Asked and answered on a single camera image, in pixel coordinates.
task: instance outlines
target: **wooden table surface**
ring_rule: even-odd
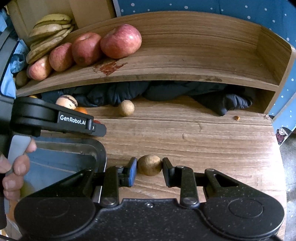
[[[229,111],[220,117],[190,97],[169,102],[133,101],[135,112],[120,117],[112,106],[88,108],[107,127],[96,138],[106,148],[107,166],[125,165],[131,157],[152,154],[168,157],[173,166],[195,172],[214,168],[275,197],[286,210],[284,168],[271,120],[264,114]],[[43,136],[69,136],[45,132]],[[200,201],[205,201],[198,188]],[[132,188],[120,188],[120,198],[177,198],[179,188],[167,188],[162,172],[137,175]],[[285,223],[279,232],[284,237]]]

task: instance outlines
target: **metal bolt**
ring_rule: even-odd
[[[194,204],[197,204],[197,199],[195,197],[185,197],[183,198],[183,203],[188,205],[188,206],[191,206],[191,205],[194,205]]]
[[[110,206],[116,203],[116,199],[114,197],[104,197],[101,201],[101,204],[104,206]]]
[[[150,203],[150,202],[146,202],[145,205],[146,205],[147,207],[154,207],[154,204],[153,204],[153,203]]]

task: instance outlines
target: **light blue cloth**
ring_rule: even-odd
[[[10,17],[7,15],[4,9],[0,10],[0,31],[3,32],[6,28],[11,27],[13,28],[12,22]],[[1,85],[1,93],[6,96],[10,96],[15,98],[16,95],[16,88],[15,83],[13,81],[12,73],[17,73],[23,70],[26,66],[26,56],[29,52],[28,47],[24,43],[24,41],[20,40],[15,52],[10,59],[9,65],[7,67],[2,85]]]

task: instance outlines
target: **small orange object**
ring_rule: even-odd
[[[88,115],[88,113],[84,107],[77,107],[75,110]]]

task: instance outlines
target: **finger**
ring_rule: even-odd
[[[4,196],[9,200],[15,200],[17,201],[20,198],[20,190],[16,191],[3,191]]]
[[[6,173],[11,169],[11,164],[7,158],[0,153],[0,173]]]
[[[17,176],[24,176],[30,169],[30,159],[27,154],[16,158],[13,163],[13,171]]]
[[[30,152],[36,151],[36,149],[37,149],[36,142],[34,139],[31,139],[31,142],[28,145],[26,152],[30,153]]]
[[[24,184],[24,177],[17,176],[15,173],[9,174],[2,181],[5,191],[16,191],[21,189]]]

